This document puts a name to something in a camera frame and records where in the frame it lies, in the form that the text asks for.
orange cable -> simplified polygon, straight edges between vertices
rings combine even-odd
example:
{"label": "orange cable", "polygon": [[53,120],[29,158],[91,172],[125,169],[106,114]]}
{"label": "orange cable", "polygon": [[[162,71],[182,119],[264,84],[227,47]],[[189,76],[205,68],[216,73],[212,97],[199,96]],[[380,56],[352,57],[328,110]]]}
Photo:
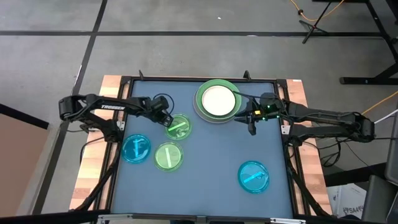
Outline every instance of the orange cable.
{"label": "orange cable", "polygon": [[386,98],[382,99],[380,102],[378,102],[378,103],[376,103],[375,105],[371,106],[371,107],[370,107],[369,109],[367,109],[366,111],[363,111],[362,114],[366,114],[366,113],[369,112],[371,109],[373,109],[373,108],[379,106],[382,102],[388,100],[389,98],[395,96],[396,94],[398,94],[398,91],[396,91],[396,92],[393,93],[392,95],[387,96]]}
{"label": "orange cable", "polygon": [[[299,6],[296,4],[296,2],[294,2],[293,0],[290,0],[293,4],[294,4],[294,6],[296,7],[296,9],[299,11],[300,10],[300,8],[299,8]],[[341,0],[341,2],[336,6],[336,7],[334,7],[330,12],[328,12],[326,15],[324,15],[322,18],[325,18],[326,16],[329,16],[334,10],[336,10],[343,2],[344,2],[345,0]],[[305,17],[304,16],[304,13],[300,13],[300,15],[304,18],[304,19],[306,19],[306,20],[308,20],[308,21],[310,21],[310,22],[315,22],[315,21],[317,21],[318,19],[309,19],[309,18],[307,18],[307,17]]]}

green plate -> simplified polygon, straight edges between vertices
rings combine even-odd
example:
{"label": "green plate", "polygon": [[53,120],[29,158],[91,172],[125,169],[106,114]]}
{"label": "green plate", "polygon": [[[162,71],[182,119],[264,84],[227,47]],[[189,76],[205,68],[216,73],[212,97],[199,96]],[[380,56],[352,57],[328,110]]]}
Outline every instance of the green plate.
{"label": "green plate", "polygon": [[201,103],[201,98],[204,94],[204,92],[212,86],[215,85],[220,85],[220,86],[224,86],[226,88],[229,88],[231,91],[236,91],[239,92],[238,88],[230,83],[229,81],[226,80],[222,80],[222,79],[214,79],[214,80],[210,80],[205,82],[204,84],[202,84],[202,86],[199,87],[198,91],[197,91],[197,97],[196,97],[196,103],[198,106],[198,109],[207,117],[211,118],[211,119],[221,119],[221,120],[225,120],[228,118],[232,118],[240,109],[241,104],[242,104],[242,97],[240,95],[234,94],[235,96],[235,107],[233,108],[233,110],[231,112],[229,112],[227,115],[224,116],[215,116],[212,115],[211,113],[207,112],[207,110],[205,110],[205,108],[203,107],[202,103]]}

blue tabletop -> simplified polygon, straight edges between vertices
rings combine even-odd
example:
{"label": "blue tabletop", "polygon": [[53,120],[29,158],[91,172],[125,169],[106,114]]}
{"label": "blue tabletop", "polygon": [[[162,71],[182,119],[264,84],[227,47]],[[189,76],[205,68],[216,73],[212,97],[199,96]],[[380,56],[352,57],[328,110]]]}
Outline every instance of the blue tabletop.
{"label": "blue tabletop", "polygon": [[[151,142],[149,157],[140,164],[120,160],[112,213],[204,215],[229,217],[292,218],[279,122],[257,123],[257,135],[235,121],[213,124],[193,109],[193,96],[202,82],[135,81],[133,96],[171,95],[173,114],[182,113],[193,124],[186,139],[174,141],[165,128],[152,121],[128,116],[125,139],[143,134]],[[242,93],[274,92],[270,83],[234,83]],[[242,108],[247,99],[243,98]],[[183,163],[173,172],[156,168],[154,153],[164,142],[183,148]],[[269,172],[269,185],[261,194],[250,194],[238,182],[238,169],[246,161],[258,161]]]}

wooden board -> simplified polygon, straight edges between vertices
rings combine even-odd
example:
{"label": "wooden board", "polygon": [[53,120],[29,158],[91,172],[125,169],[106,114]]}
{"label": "wooden board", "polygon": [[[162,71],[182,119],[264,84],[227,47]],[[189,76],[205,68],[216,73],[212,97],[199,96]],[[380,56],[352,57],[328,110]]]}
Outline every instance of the wooden board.
{"label": "wooden board", "polygon": [[[301,80],[287,80],[287,89],[289,90],[290,101],[308,106]],[[309,121],[302,122],[302,124],[306,126],[312,125]],[[317,145],[314,138],[310,138],[306,141]],[[303,144],[298,149],[304,173],[305,186],[311,192],[314,199],[321,205],[322,209],[331,214],[328,192],[326,191],[326,183],[325,178],[323,177],[318,150],[309,144]],[[295,191],[299,213],[304,214],[300,189],[296,184]]]}
{"label": "wooden board", "polygon": [[[105,75],[99,94],[116,98],[119,91],[120,80],[120,75]],[[287,80],[287,84],[290,100],[296,103],[307,105],[307,100],[305,98],[304,88],[301,80]],[[105,110],[96,110],[95,114],[104,119],[110,119],[113,116],[112,111]],[[304,124],[311,126],[310,122],[306,122]],[[87,141],[99,138],[101,136],[102,134],[100,132],[89,133]],[[314,139],[309,139],[307,141],[316,144]],[[105,147],[106,143],[103,140],[94,142],[86,146],[79,174],[76,180],[76,186],[73,192],[72,201],[70,203],[71,209],[79,206],[84,201],[84,198],[89,195],[89,193],[98,183],[101,166],[104,159]],[[331,207],[326,191],[326,185],[323,178],[323,172],[319,160],[318,151],[313,146],[309,145],[303,145],[299,148],[299,150],[301,155],[305,185],[314,196],[315,200],[322,206],[322,208],[326,212],[331,214]],[[100,208],[104,208],[104,202],[107,196],[107,189],[108,185],[104,187]],[[295,191],[299,213],[304,214],[301,194],[297,185],[295,186]]]}

tripod stand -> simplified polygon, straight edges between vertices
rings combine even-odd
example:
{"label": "tripod stand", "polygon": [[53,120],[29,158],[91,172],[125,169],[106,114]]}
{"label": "tripod stand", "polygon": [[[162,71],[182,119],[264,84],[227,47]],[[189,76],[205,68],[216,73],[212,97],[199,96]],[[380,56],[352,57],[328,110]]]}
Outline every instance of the tripod stand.
{"label": "tripod stand", "polygon": [[[308,38],[310,38],[311,34],[312,34],[315,30],[320,31],[322,34],[325,34],[325,35],[328,34],[328,32],[324,31],[323,29],[319,29],[319,28],[317,27],[317,25],[318,25],[319,21],[322,19],[322,17],[323,17],[323,15],[325,14],[326,10],[328,10],[330,4],[331,4],[331,2],[328,3],[328,5],[327,5],[326,8],[323,10],[322,14],[319,16],[319,18],[317,19],[317,21],[315,22],[314,25],[309,24],[309,23],[307,23],[307,22],[304,22],[304,21],[302,21],[302,20],[299,20],[299,23],[301,23],[301,24],[303,24],[303,25],[306,25],[308,28],[310,28],[310,31],[307,33],[307,35],[305,36],[305,38],[304,38],[304,40],[303,40],[303,44],[305,44],[305,43],[307,42]],[[299,14],[299,15],[301,15],[301,13],[303,13],[303,10],[302,10],[302,9],[298,11],[298,14]]]}

